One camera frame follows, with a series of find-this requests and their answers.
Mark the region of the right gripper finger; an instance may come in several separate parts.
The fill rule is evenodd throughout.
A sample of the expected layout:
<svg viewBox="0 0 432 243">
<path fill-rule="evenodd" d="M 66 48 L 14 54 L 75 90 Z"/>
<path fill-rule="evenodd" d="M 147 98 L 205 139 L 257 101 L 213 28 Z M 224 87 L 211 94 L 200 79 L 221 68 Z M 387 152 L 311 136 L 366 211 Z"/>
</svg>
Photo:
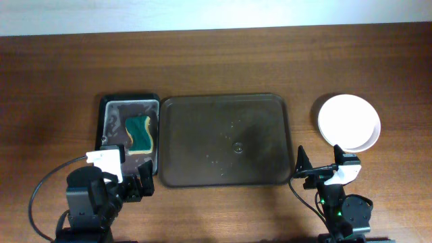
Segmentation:
<svg viewBox="0 0 432 243">
<path fill-rule="evenodd" d="M 306 155 L 306 152 L 304 150 L 304 147 L 300 145 L 298 147 L 298 154 L 297 154 L 297 161 L 295 166 L 295 172 L 300 173 L 306 170 L 312 169 L 311 162 L 309 158 Z"/>
<path fill-rule="evenodd" d="M 333 146 L 333 151 L 334 151 L 335 162 L 343 162 L 344 161 L 344 151 L 340 148 L 340 146 L 335 144 Z"/>
</svg>

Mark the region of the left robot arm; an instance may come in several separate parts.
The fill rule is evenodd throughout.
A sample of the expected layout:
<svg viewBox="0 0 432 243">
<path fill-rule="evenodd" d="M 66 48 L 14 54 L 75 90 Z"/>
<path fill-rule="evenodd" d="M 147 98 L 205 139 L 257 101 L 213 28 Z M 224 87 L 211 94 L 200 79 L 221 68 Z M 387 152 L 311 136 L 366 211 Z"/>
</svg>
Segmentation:
<svg viewBox="0 0 432 243">
<path fill-rule="evenodd" d="M 55 230 L 56 242 L 113 242 L 111 225 L 124 203 L 140 202 L 152 196 L 153 163 L 138 167 L 139 175 L 117 176 L 95 166 L 74 170 L 67 177 L 66 198 L 69 209 Z"/>
</svg>

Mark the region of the pinkish white plate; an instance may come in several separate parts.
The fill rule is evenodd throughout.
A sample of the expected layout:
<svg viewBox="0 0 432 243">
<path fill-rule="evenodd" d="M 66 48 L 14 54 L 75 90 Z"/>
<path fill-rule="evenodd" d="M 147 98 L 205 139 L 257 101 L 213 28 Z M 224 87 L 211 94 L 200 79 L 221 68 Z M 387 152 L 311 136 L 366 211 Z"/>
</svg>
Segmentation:
<svg viewBox="0 0 432 243">
<path fill-rule="evenodd" d="M 327 143 L 349 153 L 370 149 L 381 134 L 381 120 L 376 109 L 353 94 L 327 99 L 318 111 L 317 125 Z"/>
</svg>

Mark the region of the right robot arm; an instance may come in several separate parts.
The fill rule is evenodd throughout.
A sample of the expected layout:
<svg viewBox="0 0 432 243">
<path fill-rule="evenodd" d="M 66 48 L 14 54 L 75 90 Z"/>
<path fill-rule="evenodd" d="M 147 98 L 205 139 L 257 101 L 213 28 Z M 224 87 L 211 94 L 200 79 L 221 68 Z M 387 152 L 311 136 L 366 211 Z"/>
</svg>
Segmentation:
<svg viewBox="0 0 432 243">
<path fill-rule="evenodd" d="M 315 206 L 309 205 L 295 190 L 294 196 L 311 209 L 327 228 L 326 234 L 317 237 L 318 242 L 365 242 L 365 234 L 371 231 L 369 220 L 373 201 L 357 194 L 346 194 L 344 186 L 353 182 L 362 166 L 355 154 L 345 153 L 338 145 L 333 147 L 335 162 L 313 167 L 303 146 L 298 147 L 293 179 L 303 179 L 305 190 L 316 190 Z"/>
</svg>

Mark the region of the small black sponge tray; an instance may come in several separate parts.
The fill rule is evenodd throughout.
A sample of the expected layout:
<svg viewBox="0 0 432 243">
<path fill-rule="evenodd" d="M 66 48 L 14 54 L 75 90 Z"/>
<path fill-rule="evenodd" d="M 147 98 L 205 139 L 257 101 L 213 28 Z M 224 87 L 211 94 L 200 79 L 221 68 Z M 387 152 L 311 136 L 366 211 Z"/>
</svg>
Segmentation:
<svg viewBox="0 0 432 243">
<path fill-rule="evenodd" d="M 129 155 L 130 138 L 125 122 L 129 117 L 149 116 L 150 133 L 154 149 L 150 154 Z M 139 175 L 138 167 L 147 161 L 153 162 L 153 174 L 157 173 L 157 149 L 159 135 L 159 97 L 156 94 L 110 94 L 101 99 L 97 124 L 95 150 L 104 145 L 123 145 L 125 162 L 121 164 L 123 175 Z"/>
</svg>

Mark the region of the large brown serving tray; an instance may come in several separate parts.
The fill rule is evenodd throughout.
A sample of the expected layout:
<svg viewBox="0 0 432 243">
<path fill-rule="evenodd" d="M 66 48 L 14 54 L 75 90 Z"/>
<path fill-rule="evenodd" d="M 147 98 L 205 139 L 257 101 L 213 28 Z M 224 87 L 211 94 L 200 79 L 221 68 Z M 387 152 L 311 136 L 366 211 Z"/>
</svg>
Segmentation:
<svg viewBox="0 0 432 243">
<path fill-rule="evenodd" d="M 166 99 L 158 160 L 168 188 L 287 184 L 294 155 L 286 103 L 271 93 Z"/>
</svg>

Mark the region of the green and yellow sponge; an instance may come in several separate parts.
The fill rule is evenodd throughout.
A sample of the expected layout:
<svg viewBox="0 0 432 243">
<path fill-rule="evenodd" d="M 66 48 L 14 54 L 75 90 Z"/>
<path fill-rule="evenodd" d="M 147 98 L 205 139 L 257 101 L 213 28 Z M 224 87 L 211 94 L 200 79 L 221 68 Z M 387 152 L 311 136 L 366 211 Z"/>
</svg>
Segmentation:
<svg viewBox="0 0 432 243">
<path fill-rule="evenodd" d="M 129 155 L 150 154 L 154 149 L 153 137 L 150 133 L 151 119 L 149 116 L 129 117 L 126 122 L 126 133 L 131 141 Z"/>
</svg>

